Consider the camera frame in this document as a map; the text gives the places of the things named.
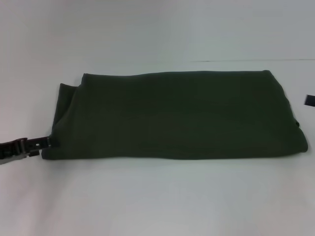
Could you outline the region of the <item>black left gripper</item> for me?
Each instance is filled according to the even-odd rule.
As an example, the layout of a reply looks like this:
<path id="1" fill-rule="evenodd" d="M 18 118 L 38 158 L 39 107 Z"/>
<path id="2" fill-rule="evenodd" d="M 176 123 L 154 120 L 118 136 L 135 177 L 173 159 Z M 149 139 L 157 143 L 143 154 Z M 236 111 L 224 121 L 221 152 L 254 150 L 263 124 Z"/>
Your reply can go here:
<path id="1" fill-rule="evenodd" d="M 0 164 L 6 164 L 12 161 L 21 160 L 26 157 L 40 155 L 40 149 L 51 147 L 49 137 L 35 139 L 21 138 L 0 145 Z"/>

